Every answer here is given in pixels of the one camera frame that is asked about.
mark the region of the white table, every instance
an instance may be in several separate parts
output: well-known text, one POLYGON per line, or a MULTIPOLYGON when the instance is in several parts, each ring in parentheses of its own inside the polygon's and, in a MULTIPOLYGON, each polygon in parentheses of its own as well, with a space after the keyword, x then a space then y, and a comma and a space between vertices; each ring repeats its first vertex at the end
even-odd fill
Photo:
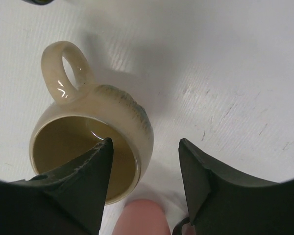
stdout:
POLYGON ((132 94, 154 128, 150 167, 105 208, 102 235, 131 198, 160 202, 171 228, 186 215, 181 138, 248 174, 294 177, 294 0, 0 0, 2 180, 34 175, 28 141, 52 103, 40 57, 59 40, 81 48, 98 82, 132 94))

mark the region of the cream mug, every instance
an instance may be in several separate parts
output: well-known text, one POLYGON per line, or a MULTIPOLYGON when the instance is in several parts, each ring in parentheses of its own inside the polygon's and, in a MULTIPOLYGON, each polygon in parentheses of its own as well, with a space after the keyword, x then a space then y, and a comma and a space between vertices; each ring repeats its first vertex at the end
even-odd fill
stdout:
POLYGON ((153 129, 145 110, 128 93, 97 84, 85 56, 70 42, 49 45, 41 67, 55 102, 40 117, 30 139, 34 171, 52 170, 110 137, 114 159, 106 204, 126 197, 145 173, 152 155, 153 129), (65 73, 62 57, 72 67, 77 88, 65 73))

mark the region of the mug handle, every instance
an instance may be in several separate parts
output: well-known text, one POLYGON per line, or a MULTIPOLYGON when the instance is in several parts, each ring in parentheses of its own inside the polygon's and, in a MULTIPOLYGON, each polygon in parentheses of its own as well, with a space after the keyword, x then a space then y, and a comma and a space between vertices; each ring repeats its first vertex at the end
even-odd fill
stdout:
POLYGON ((78 87, 91 83, 94 77, 84 54, 76 45, 67 41, 49 45, 43 52, 41 69, 46 86, 57 104, 72 102, 82 95, 69 81, 62 57, 69 62, 78 87))

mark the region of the ceramic mug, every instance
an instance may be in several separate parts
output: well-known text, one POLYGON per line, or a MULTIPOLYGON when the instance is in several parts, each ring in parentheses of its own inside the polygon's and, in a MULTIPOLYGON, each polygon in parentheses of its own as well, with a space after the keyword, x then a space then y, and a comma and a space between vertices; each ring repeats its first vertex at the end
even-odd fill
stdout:
POLYGON ((114 159, 106 204, 126 197, 145 173, 152 155, 153 129, 145 110, 128 93, 97 84, 85 56, 70 42, 48 46, 41 67, 55 102, 40 117, 31 136, 34 171, 52 170, 110 137, 114 159), (62 57, 72 67, 76 87, 65 73, 62 57))

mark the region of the scratch mark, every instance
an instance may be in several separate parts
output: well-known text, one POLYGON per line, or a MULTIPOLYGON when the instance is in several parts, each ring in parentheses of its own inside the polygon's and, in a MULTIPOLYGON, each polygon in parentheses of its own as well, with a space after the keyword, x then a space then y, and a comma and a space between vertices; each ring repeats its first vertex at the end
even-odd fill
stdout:
POLYGON ((231 111, 231 109, 233 108, 233 106, 234 106, 234 104, 231 105, 231 107, 229 108, 229 110, 226 112, 226 114, 224 116, 226 116, 226 115, 229 114, 229 112, 231 111))
POLYGON ((219 152, 222 152, 223 149, 224 149, 224 147, 226 147, 228 143, 229 143, 229 141, 227 141, 227 142, 222 146, 222 148, 219 150, 219 152))
POLYGON ((236 95, 236 96, 243 96, 243 95, 244 95, 244 93, 242 93, 242 94, 239 94, 239 92, 238 92, 238 91, 235 91, 235 92, 234 92, 234 95, 236 95))
POLYGON ((261 133, 266 129, 267 126, 268 126, 268 123, 265 124, 265 127, 261 130, 261 132, 259 133, 259 135, 261 135, 261 133))
POLYGON ((210 132, 212 132, 212 128, 213 128, 213 121, 214 121, 214 116, 211 116, 210 118, 210 132))
POLYGON ((294 144, 294 141, 293 142, 287 142, 282 150, 288 150, 288 148, 286 148, 286 147, 288 147, 288 146, 290 146, 292 144, 294 144))
POLYGON ((238 143, 238 145, 234 148, 235 150, 240 146, 241 143, 238 143))
POLYGON ((256 97, 255 97, 255 99, 257 99, 258 98, 258 96, 260 95, 260 93, 261 93, 261 91, 256 95, 256 97))
POLYGON ((186 94, 187 90, 188 90, 188 88, 185 87, 185 88, 183 89, 183 94, 186 94))
POLYGON ((263 114, 264 112, 268 111, 268 108, 264 109, 263 111, 260 112, 260 115, 263 114))
POLYGON ((204 134, 202 135, 201 141, 205 139, 206 131, 204 131, 204 134))

